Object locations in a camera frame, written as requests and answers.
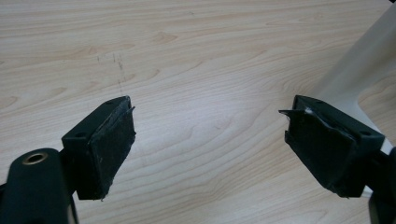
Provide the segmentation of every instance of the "metal ring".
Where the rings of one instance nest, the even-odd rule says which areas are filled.
[[[48,156],[49,156],[49,154],[47,154],[46,152],[37,152],[37,153],[34,153],[34,154],[29,155],[28,157],[26,157],[23,160],[22,164],[23,165],[37,164],[37,163],[42,162],[43,160],[45,160]]]

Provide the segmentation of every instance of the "white plastic object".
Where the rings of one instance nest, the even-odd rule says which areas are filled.
[[[396,4],[393,4],[308,95],[379,131],[359,107],[359,95],[395,68]],[[381,150],[387,154],[392,150],[388,139]],[[366,187],[362,196],[371,194]]]

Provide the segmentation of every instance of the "wooden table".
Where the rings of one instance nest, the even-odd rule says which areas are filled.
[[[307,94],[386,0],[0,1],[0,182],[21,154],[130,95],[136,141],[81,223],[369,223],[283,141]],[[361,105],[396,141],[395,76]]]

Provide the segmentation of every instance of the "wood grain pattern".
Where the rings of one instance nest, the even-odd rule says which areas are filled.
[[[130,95],[136,142],[81,223],[369,223],[283,141],[307,93],[390,6],[355,0],[0,1],[0,181]],[[396,79],[361,105],[393,143]]]

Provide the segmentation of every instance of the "black object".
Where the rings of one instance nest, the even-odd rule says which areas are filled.
[[[396,149],[380,151],[385,136],[323,101],[297,95],[285,141],[315,179],[340,197],[373,190],[373,223],[396,222]]]
[[[0,186],[0,223],[78,223],[72,194],[103,199],[134,142],[128,96],[107,101],[63,137],[12,162]]]

